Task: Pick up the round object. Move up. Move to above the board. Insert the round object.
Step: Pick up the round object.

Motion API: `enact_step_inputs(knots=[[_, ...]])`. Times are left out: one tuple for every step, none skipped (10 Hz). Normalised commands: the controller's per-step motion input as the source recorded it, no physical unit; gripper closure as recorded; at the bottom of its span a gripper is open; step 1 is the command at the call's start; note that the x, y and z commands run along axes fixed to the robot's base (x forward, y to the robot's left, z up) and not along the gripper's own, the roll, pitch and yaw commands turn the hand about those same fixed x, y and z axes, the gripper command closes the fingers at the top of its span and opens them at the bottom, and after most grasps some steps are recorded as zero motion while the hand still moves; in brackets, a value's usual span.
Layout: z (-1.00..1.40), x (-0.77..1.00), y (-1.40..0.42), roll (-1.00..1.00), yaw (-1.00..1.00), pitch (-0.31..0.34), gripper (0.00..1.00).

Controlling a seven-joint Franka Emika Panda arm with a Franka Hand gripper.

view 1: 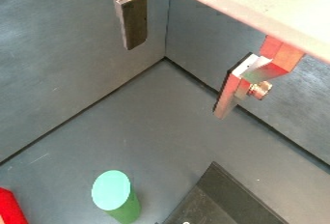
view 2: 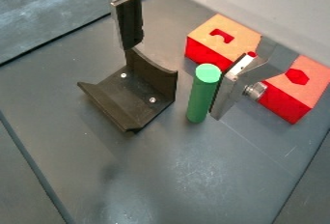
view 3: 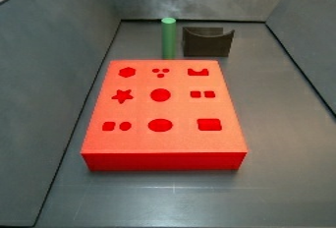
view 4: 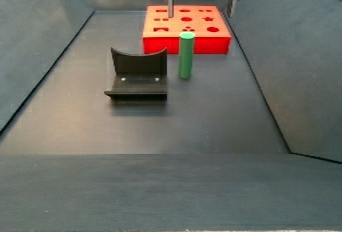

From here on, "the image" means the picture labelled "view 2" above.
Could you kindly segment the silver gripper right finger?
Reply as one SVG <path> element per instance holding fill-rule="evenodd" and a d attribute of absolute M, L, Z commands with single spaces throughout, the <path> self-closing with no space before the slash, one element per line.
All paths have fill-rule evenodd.
<path fill-rule="evenodd" d="M 254 85 L 285 73 L 299 53 L 263 37 L 258 43 L 257 56 L 243 53 L 226 69 L 218 85 L 210 115 L 219 120 L 243 95 L 257 96 Z"/>

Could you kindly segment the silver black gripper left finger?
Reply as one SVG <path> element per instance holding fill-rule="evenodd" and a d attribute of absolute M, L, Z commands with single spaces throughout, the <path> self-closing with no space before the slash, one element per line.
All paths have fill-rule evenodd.
<path fill-rule="evenodd" d="M 110 5 L 122 46 L 128 50 L 143 40 L 142 3 L 140 0 L 110 0 Z"/>

